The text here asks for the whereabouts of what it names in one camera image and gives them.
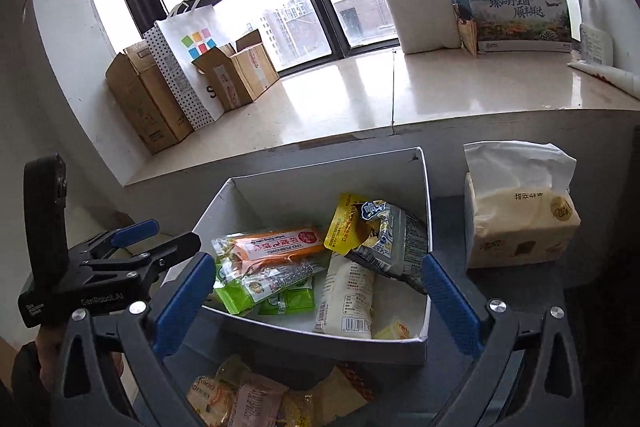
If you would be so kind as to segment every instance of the metal bolt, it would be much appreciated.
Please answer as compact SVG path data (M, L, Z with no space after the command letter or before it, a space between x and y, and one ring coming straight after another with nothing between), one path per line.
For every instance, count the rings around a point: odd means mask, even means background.
M489 302L489 308L496 313L504 313L507 310L507 304L500 299L493 299Z
M560 306L551 306L551 316L555 319L564 317L564 310Z
M129 305L129 313L133 313L134 315L138 315L146 310L146 302L145 301L135 301Z
M76 322L81 321L86 317L86 310L84 308L78 308L71 314L71 318Z

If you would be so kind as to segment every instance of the blue rubber tip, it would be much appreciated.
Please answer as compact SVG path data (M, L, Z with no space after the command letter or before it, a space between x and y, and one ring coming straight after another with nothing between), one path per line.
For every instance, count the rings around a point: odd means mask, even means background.
M178 351L215 278L216 264L204 255L156 320L152 349L158 357Z
M477 358L482 353L480 320L433 255L422 260L424 287L440 312L458 350Z
M118 230L111 236L111 246L114 248L127 248L147 237L152 237L160 232L160 225L155 219L149 219L142 223L136 223L126 229Z

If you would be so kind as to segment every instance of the pack of tissues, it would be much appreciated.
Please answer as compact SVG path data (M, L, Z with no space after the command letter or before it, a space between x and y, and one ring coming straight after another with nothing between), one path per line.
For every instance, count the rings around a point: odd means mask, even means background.
M580 226L568 192L575 159L552 144L464 147L467 269L558 259Z

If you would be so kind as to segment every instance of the white bottle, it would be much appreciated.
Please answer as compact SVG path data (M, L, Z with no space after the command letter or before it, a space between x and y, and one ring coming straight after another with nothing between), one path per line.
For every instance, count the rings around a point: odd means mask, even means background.
M598 28L595 0L582 0L582 24L580 24L580 48L582 59L592 64L613 66L613 40L606 31Z

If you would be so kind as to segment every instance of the white window sill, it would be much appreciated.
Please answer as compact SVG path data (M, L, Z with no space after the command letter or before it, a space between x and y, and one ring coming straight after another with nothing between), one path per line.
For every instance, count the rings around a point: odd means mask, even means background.
M566 66L571 54L383 50L277 81L152 156L127 185L263 150L420 131L449 118L555 109L640 110L640 101Z

